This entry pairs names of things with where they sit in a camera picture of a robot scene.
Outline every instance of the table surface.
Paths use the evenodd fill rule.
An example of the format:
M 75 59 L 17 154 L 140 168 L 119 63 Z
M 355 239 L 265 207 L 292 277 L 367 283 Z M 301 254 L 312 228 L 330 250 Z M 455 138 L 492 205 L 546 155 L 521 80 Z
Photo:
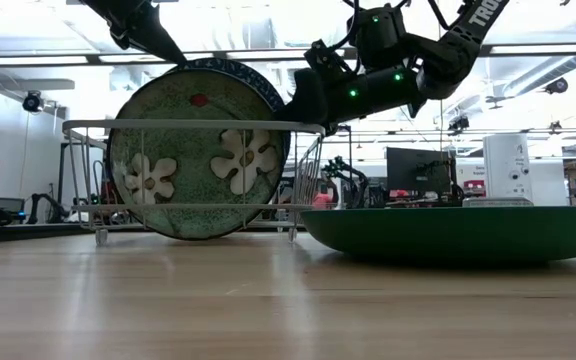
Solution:
M 0 359 L 576 359 L 576 259 L 355 262 L 307 235 L 0 243 Z

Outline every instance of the dish rack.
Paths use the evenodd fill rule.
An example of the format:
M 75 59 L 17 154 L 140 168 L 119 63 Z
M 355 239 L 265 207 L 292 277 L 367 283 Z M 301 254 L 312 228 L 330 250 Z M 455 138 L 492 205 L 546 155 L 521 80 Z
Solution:
M 144 153 L 144 133 L 148 129 L 220 129 L 220 130 L 238 130 L 243 134 L 243 152 L 246 152 L 246 130 L 268 130 L 268 131 L 285 131 L 290 132 L 292 136 L 291 147 L 294 151 L 292 156 L 286 160 L 284 173 L 286 169 L 294 171 L 294 186 L 293 193 L 290 200 L 286 203 L 276 200 L 271 201 L 269 204 L 249 203 L 246 201 L 246 192 L 243 193 L 241 203 L 203 203 L 203 204 L 190 204 L 190 203 L 162 203 L 162 204 L 93 204 L 93 194 L 95 191 L 100 195 L 100 188 L 96 175 L 96 168 L 99 161 L 91 162 L 90 148 L 91 146 L 104 150 L 104 162 L 102 162 L 102 174 L 108 167 L 105 161 L 108 159 L 106 153 L 106 144 L 103 141 L 90 138 L 90 129 L 101 128 L 105 133 L 110 129 L 140 129 L 141 130 L 141 153 Z M 186 119 L 167 119 L 167 120 L 149 120 L 149 119 L 117 119 L 117 120 L 68 120 L 63 123 L 63 133 L 69 143 L 71 168 L 73 173 L 73 180 L 75 186 L 75 196 L 77 199 L 86 199 L 87 204 L 76 204 L 72 210 L 78 214 L 78 220 L 86 229 L 95 232 L 95 239 L 97 245 L 105 245 L 108 241 L 108 230 L 121 230 L 121 229 L 135 229 L 143 227 L 148 229 L 147 212 L 161 209 L 184 209 L 184 210 L 205 210 L 205 209 L 258 209 L 258 210 L 277 210 L 278 212 L 287 213 L 287 220 L 285 221 L 258 221 L 253 220 L 247 222 L 242 219 L 242 229 L 248 227 L 267 227 L 281 229 L 288 229 L 288 236 L 290 241 L 294 241 L 297 234 L 297 228 L 302 224 L 301 216 L 299 213 L 313 208 L 312 199 L 315 191 L 317 191 L 317 179 L 319 177 L 319 162 L 321 159 L 321 148 L 325 129 L 319 125 L 302 124 L 298 122 L 286 121 L 252 121 L 252 120 L 186 120 Z M 299 134 L 306 135 L 308 138 L 314 138 L 307 150 L 299 158 L 298 139 Z M 75 160 L 75 149 L 73 145 L 81 145 L 81 159 L 83 166 L 80 171 L 83 171 L 83 178 L 85 179 L 85 196 L 80 196 L 79 187 L 77 184 L 78 167 Z M 91 177 L 91 169 L 94 175 L 94 180 Z M 142 188 L 145 186 L 146 179 L 142 179 Z M 246 183 L 245 171 L 243 177 L 244 186 Z M 135 224 L 113 224 L 110 220 L 105 221 L 104 214 L 126 214 L 130 211 L 141 212 L 143 223 L 140 225 Z

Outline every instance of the white machine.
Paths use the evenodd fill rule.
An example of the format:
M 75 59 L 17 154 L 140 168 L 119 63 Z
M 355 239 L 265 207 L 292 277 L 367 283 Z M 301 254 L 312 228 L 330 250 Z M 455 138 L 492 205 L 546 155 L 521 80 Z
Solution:
M 500 134 L 484 138 L 488 197 L 523 197 L 533 201 L 526 134 Z

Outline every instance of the red dot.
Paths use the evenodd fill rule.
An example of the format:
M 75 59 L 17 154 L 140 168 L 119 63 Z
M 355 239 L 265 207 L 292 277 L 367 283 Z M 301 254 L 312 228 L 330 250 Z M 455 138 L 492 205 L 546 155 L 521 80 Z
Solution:
M 204 107 L 208 104 L 208 96 L 204 94 L 195 94 L 190 97 L 190 105 Z

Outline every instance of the white flower pattern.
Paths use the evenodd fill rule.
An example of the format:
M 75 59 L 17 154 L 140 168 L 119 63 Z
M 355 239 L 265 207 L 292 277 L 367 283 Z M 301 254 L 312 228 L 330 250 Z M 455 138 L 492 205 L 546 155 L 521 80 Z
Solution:
M 155 194 L 164 198 L 171 198 L 175 193 L 175 187 L 168 181 L 162 181 L 162 178 L 171 176 L 177 170 L 177 161 L 170 158 L 159 159 L 155 164 L 155 169 L 150 171 L 150 159 L 143 157 L 144 168 L 142 165 L 142 155 L 137 153 L 132 158 L 132 168 L 136 175 L 126 175 L 126 188 L 132 191 L 132 199 L 136 204 L 156 204 Z
M 221 140 L 222 147 L 231 152 L 233 158 L 215 157 L 210 161 L 210 168 L 220 179 L 225 179 L 233 169 L 237 169 L 237 174 L 230 180 L 230 191 L 235 195 L 248 193 L 252 189 L 257 179 L 257 169 L 268 173 L 278 165 L 275 148 L 269 146 L 264 152 L 260 152 L 270 141 L 270 134 L 266 130 L 253 130 L 252 141 L 245 149 L 241 134 L 237 130 L 225 131 L 221 134 Z

